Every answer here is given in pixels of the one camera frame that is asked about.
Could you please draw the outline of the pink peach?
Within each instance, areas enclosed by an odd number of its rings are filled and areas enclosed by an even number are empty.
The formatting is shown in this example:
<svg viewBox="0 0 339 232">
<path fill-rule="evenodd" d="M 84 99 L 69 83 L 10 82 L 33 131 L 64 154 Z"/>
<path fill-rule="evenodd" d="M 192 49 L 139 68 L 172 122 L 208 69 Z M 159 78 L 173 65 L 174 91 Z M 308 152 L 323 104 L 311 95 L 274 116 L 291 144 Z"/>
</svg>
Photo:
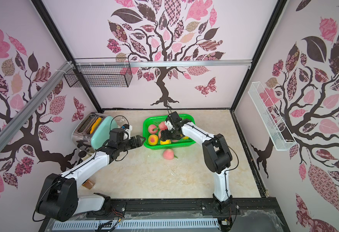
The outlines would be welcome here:
<svg viewBox="0 0 339 232">
<path fill-rule="evenodd" d="M 167 130 L 168 129 L 165 121 L 159 123 L 158 127 L 159 127 L 160 130 Z"/>
<path fill-rule="evenodd" d="M 164 152 L 163 152 L 163 158 L 166 159 L 166 160 L 173 160 L 174 158 L 178 158 L 174 151 L 172 149 L 166 149 Z"/>
<path fill-rule="evenodd" d="M 156 134 L 158 132 L 158 130 L 159 130 L 159 128 L 156 125 L 154 125 L 154 124 L 151 124 L 148 127 L 148 132 L 150 134 Z"/>
</svg>

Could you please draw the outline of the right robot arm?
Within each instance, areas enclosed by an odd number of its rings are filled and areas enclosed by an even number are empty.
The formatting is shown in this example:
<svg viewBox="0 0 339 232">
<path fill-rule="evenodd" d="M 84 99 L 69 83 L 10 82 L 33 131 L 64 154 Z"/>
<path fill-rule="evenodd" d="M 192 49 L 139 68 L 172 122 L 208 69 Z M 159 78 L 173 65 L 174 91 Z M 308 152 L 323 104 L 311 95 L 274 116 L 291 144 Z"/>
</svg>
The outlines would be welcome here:
<svg viewBox="0 0 339 232">
<path fill-rule="evenodd" d="M 189 137 L 202 146 L 204 162 L 214 176 L 214 204 L 219 211 L 231 207 L 233 199 L 229 190 L 228 170 L 232 154 L 224 136 L 208 133 L 188 119 L 180 119 L 175 122 L 167 117 L 165 125 L 167 129 L 162 132 L 162 141 Z"/>
</svg>

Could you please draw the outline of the pink peach front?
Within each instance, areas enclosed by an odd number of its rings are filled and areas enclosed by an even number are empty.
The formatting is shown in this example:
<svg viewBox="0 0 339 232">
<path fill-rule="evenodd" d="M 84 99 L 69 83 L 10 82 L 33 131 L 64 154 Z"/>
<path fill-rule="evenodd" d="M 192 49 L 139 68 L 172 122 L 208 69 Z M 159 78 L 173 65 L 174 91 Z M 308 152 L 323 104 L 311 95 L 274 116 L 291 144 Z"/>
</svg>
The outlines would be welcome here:
<svg viewBox="0 0 339 232">
<path fill-rule="evenodd" d="M 158 132 L 158 130 L 159 130 L 159 128 L 156 125 L 154 125 L 154 124 L 151 124 L 148 127 L 148 132 L 150 134 L 156 134 Z"/>
</svg>

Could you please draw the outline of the aluminium rail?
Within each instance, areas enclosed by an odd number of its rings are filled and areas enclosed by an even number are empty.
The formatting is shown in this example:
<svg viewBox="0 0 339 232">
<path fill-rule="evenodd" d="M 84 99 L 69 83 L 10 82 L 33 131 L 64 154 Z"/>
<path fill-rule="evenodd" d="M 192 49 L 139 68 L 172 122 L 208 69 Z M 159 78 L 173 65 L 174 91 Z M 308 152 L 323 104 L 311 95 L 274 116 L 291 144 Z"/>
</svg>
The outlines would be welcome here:
<svg viewBox="0 0 339 232">
<path fill-rule="evenodd" d="M 124 67 L 251 66 L 252 60 L 77 62 L 76 65 L 77 66 L 122 65 Z"/>
<path fill-rule="evenodd" d="M 65 62 L 50 80 L 43 85 L 34 97 L 32 97 L 24 108 L 0 132 L 0 153 L 10 140 L 16 135 L 25 122 L 32 116 L 46 97 L 52 92 L 57 84 L 63 79 L 64 73 L 72 68 L 72 62 Z"/>
</svg>

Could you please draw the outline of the yellow red peach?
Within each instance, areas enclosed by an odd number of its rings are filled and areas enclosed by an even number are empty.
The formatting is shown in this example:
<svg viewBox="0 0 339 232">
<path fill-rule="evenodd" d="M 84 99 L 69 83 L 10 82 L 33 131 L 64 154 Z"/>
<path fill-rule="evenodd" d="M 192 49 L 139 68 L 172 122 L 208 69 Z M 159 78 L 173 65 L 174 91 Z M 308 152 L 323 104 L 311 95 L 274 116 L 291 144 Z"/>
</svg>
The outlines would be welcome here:
<svg viewBox="0 0 339 232">
<path fill-rule="evenodd" d="M 159 137 L 156 134 L 151 134 L 148 137 L 148 143 L 150 146 L 156 146 L 159 142 Z"/>
</svg>

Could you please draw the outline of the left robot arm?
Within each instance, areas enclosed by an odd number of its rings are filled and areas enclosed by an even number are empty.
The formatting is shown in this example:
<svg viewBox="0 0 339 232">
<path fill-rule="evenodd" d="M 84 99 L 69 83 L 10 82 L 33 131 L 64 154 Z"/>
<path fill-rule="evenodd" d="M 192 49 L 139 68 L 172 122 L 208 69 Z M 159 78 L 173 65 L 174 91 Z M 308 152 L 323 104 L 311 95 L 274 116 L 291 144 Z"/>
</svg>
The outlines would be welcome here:
<svg viewBox="0 0 339 232">
<path fill-rule="evenodd" d="M 50 174 L 44 181 L 34 212 L 65 222 L 80 213 L 107 209 L 110 197 L 99 193 L 78 196 L 79 187 L 115 161 L 121 152 L 140 148 L 145 141 L 140 135 L 120 142 L 111 137 L 86 161 L 61 174 Z"/>
</svg>

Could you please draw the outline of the green plastic basket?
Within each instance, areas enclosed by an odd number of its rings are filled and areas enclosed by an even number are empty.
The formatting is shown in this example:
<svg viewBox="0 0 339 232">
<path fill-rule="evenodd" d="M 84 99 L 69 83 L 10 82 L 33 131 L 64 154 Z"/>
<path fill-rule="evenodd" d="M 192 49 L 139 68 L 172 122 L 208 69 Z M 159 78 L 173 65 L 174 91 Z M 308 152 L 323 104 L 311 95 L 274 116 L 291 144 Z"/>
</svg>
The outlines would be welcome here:
<svg viewBox="0 0 339 232">
<path fill-rule="evenodd" d="M 144 142 L 144 146 L 147 147 L 148 149 L 151 150 L 162 150 L 162 149 L 174 149 L 174 148 L 182 148 L 182 147 L 188 147 L 191 146 L 193 144 L 195 144 L 195 141 L 192 139 L 181 139 L 178 142 L 171 142 L 171 144 L 163 144 L 161 145 L 160 142 L 157 143 L 157 145 L 150 145 L 149 144 L 149 136 L 151 135 L 149 133 L 149 126 L 150 125 L 155 125 L 158 126 L 161 122 L 165 121 L 165 119 L 167 118 L 167 116 L 158 116 L 158 117 L 150 117 L 144 120 L 143 122 L 143 132 L 142 132 L 142 136 L 146 138 L 146 141 Z"/>
</svg>

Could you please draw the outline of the small brown spice jar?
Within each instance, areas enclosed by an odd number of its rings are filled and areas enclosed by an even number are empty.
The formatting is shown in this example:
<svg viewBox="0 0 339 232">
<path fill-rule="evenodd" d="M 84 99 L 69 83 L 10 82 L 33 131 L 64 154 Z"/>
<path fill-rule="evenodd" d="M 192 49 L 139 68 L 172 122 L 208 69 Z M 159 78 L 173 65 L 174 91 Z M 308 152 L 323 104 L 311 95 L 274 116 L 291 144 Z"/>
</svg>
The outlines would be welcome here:
<svg viewBox="0 0 339 232">
<path fill-rule="evenodd" d="M 87 189 L 92 189 L 95 186 L 95 182 L 91 179 L 87 179 L 86 181 L 83 182 L 82 186 L 87 188 Z"/>
</svg>

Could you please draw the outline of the mint and steel toaster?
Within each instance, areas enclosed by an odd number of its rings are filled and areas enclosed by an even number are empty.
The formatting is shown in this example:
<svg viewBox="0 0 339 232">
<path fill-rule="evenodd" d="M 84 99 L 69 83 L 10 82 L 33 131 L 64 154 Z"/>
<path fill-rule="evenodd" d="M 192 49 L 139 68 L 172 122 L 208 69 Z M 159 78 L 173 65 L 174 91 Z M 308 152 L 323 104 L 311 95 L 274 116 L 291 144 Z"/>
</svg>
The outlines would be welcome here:
<svg viewBox="0 0 339 232">
<path fill-rule="evenodd" d="M 90 113 L 75 128 L 71 139 L 78 149 L 94 153 L 109 139 L 110 130 L 115 128 L 119 126 L 112 116 Z"/>
</svg>

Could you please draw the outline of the left aluminium rail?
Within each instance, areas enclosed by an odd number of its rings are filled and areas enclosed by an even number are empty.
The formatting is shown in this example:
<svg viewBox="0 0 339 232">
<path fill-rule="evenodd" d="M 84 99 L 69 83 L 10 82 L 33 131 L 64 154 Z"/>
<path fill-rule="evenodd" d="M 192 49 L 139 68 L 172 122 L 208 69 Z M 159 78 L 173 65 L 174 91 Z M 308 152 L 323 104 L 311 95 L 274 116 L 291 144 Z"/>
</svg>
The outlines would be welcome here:
<svg viewBox="0 0 339 232">
<path fill-rule="evenodd" d="M 32 97 L 24 108 L 0 132 L 0 153 L 10 140 L 16 135 L 25 122 L 32 116 L 46 97 L 52 92 L 57 84 L 63 79 L 64 73 L 72 68 L 72 62 L 65 62 L 50 80 L 43 85 L 34 97 Z"/>
</svg>

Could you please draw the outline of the back aluminium rail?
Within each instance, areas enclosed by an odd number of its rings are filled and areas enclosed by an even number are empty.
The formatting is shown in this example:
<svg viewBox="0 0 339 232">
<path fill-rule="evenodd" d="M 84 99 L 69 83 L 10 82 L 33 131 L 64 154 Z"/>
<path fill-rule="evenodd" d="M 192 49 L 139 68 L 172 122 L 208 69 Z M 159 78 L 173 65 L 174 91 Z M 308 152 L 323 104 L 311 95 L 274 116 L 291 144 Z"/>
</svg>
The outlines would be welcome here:
<svg viewBox="0 0 339 232">
<path fill-rule="evenodd" d="M 122 65 L 124 67 L 251 66 L 252 60 L 77 62 L 76 65 L 77 66 Z"/>
</svg>

